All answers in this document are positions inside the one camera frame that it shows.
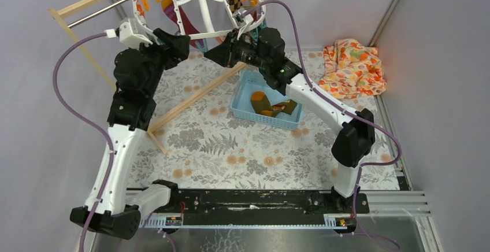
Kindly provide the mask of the olive orange sock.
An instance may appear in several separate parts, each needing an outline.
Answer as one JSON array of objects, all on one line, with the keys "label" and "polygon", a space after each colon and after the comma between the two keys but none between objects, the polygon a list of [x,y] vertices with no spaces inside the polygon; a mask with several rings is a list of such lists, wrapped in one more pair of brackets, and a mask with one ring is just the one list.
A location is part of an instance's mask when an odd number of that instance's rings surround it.
[{"label": "olive orange sock", "polygon": [[252,93],[250,102],[256,114],[268,117],[277,117],[279,113],[291,115],[298,105],[291,99],[272,105],[266,94],[262,91]]}]

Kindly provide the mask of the white plastic clip hanger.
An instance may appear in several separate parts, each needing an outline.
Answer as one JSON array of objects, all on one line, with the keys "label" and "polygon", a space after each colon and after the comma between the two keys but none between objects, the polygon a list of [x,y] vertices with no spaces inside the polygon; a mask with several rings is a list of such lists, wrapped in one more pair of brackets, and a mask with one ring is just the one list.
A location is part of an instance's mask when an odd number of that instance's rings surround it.
[{"label": "white plastic clip hanger", "polygon": [[[263,0],[241,1],[241,9],[253,9],[254,22],[248,31],[255,32],[264,27],[266,8],[259,6]],[[161,28],[201,40],[222,39],[237,28],[228,0],[132,0],[131,4],[135,18],[150,30]]]}]

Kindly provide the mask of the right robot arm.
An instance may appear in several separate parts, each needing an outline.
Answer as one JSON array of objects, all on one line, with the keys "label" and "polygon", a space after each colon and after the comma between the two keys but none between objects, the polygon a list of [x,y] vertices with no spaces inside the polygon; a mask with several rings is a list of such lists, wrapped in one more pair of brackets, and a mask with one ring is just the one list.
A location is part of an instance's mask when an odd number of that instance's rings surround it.
[{"label": "right robot arm", "polygon": [[371,126],[373,113],[348,107],[314,84],[300,66],[287,58],[285,42],[275,28],[262,29],[257,39],[239,35],[234,29],[204,56],[225,68],[238,62],[258,68],[270,88],[305,106],[336,132],[331,153],[338,163],[338,178],[333,184],[331,204],[337,212],[351,209],[360,164],[376,140]]}]

